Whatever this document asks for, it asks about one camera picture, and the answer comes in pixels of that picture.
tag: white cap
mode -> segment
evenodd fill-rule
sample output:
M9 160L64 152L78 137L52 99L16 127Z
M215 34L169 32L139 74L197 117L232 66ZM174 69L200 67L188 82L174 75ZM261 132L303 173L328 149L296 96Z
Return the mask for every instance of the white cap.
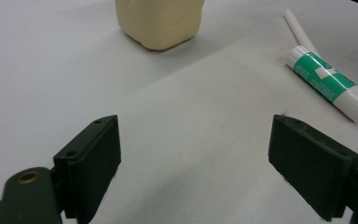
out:
M295 47L294 49L290 50L289 55L287 55L286 57L287 65L289 65L289 67L293 69L298 59L300 59L304 54L309 52L309 50L302 47L301 45Z
M358 121L358 86L354 86L342 92L334 101L338 109L354 122Z

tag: green label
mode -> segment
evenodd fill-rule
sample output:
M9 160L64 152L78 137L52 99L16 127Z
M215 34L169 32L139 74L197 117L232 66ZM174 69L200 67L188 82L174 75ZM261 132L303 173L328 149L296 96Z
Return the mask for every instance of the green label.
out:
M296 62L294 70L331 103L342 92L356 85L311 52Z

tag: green and white glue stick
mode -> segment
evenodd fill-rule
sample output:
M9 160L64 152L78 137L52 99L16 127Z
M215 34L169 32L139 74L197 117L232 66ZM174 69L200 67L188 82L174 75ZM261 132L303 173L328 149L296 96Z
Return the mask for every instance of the green and white glue stick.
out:
M302 46L292 49L287 64L331 104L358 121L358 86Z

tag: white table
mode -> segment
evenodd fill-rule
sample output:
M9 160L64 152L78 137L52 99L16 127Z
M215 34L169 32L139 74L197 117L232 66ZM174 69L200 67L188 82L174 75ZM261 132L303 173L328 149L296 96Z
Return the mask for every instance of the white table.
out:
M356 152L358 123L284 64L288 7L358 84L349 0L206 0L197 36L164 52L119 29L113 0L0 1L0 198L10 176L51 168L90 122L117 114L122 164L93 223L324 223L269 164L272 117Z

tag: table surface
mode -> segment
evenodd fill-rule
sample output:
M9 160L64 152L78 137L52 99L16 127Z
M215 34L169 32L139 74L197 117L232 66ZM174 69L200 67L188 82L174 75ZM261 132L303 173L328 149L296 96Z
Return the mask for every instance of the table surface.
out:
M10 176L51 168L90 122L118 115L122 163L92 223L324 223L269 164L272 117L356 152L358 123L285 65L289 7L358 84L349 0L206 0L196 37L162 52L120 30L113 0L0 1L0 197Z

